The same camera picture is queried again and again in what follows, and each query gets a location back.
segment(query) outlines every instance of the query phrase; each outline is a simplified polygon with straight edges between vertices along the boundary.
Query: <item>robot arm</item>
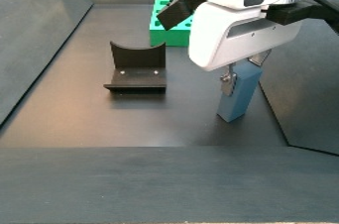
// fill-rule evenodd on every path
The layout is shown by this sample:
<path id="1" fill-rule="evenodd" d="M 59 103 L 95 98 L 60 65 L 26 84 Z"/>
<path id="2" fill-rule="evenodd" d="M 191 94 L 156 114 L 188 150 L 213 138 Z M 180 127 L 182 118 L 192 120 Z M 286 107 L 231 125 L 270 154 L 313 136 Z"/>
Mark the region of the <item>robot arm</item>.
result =
<path id="1" fill-rule="evenodd" d="M 178 7 L 180 1 L 184 0 L 175 0 L 171 5 Z M 303 0 L 200 0 L 195 4 L 198 8 L 191 28 L 191 60 L 205 70 L 213 70 L 265 52 L 295 38 L 301 20 L 306 18 L 325 19 L 322 17 L 326 15 L 333 28 L 338 27 L 338 3 L 335 5 L 319 0 L 321 3 L 325 1 L 330 4 L 327 9 L 321 6 L 319 11 L 317 3 L 301 7 L 299 1 Z M 159 13 L 162 23 L 171 5 Z"/>

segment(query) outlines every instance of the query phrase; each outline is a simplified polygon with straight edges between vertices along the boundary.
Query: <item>green plastic crate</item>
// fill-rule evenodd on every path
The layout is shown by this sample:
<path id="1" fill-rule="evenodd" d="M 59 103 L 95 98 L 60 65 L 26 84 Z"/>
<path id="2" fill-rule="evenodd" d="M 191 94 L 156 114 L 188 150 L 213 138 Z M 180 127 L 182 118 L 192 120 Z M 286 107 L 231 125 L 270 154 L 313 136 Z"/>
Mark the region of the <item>green plastic crate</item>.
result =
<path id="1" fill-rule="evenodd" d="M 156 15 L 170 0 L 155 0 L 150 22 L 150 43 L 158 46 L 166 42 L 166 46 L 188 47 L 192 16 L 176 25 L 170 31 L 164 30 Z"/>

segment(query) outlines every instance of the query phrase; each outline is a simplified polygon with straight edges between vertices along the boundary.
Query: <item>metal mount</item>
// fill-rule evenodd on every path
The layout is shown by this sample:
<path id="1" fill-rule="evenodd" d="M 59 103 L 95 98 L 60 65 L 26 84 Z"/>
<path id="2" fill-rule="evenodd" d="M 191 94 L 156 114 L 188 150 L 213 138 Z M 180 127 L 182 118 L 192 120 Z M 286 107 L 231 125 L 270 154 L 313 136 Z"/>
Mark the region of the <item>metal mount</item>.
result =
<path id="1" fill-rule="evenodd" d="M 110 91 L 164 91 L 166 44 L 146 49 L 131 49 L 114 42 L 110 44 L 115 70 L 111 84 L 104 87 Z"/>
<path id="2" fill-rule="evenodd" d="M 234 72 L 234 66 L 237 64 L 231 63 L 226 66 L 226 74 L 221 77 L 222 84 L 222 91 L 226 93 L 227 96 L 231 96 L 234 93 L 238 75 Z"/>
<path id="3" fill-rule="evenodd" d="M 262 64 L 266 61 L 270 53 L 271 53 L 271 50 L 267 50 L 257 55 L 253 55 L 250 57 L 250 62 L 254 63 L 257 66 L 262 67 Z"/>

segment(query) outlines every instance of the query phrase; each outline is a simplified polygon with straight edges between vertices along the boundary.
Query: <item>black bracket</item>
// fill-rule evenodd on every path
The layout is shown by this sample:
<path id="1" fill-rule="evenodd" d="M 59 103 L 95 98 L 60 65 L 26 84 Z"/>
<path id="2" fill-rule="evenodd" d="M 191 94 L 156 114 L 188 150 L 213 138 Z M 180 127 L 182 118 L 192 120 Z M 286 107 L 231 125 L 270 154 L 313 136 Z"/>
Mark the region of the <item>black bracket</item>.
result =
<path id="1" fill-rule="evenodd" d="M 132 49 L 111 44 L 115 64 L 110 91 L 166 90 L 166 44 L 146 49 Z"/>
<path id="2" fill-rule="evenodd" d="M 172 29 L 195 12 L 206 0 L 171 0 L 156 15 L 166 30 Z"/>
<path id="3" fill-rule="evenodd" d="M 338 0 L 330 2 L 339 7 Z M 283 26 L 305 19 L 325 20 L 339 35 L 339 15 L 313 0 L 302 0 L 293 4 L 270 5 L 266 18 Z"/>

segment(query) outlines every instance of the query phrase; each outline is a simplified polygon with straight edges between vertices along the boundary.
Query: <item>black holder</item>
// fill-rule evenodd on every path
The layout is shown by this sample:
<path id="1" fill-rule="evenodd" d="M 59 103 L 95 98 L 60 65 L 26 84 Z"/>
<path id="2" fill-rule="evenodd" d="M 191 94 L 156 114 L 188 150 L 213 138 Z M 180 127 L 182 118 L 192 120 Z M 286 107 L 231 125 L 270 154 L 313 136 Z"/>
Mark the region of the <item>black holder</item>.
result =
<path id="1" fill-rule="evenodd" d="M 166 91 L 166 44 L 146 49 L 132 49 L 111 44 L 115 70 L 110 91 Z"/>

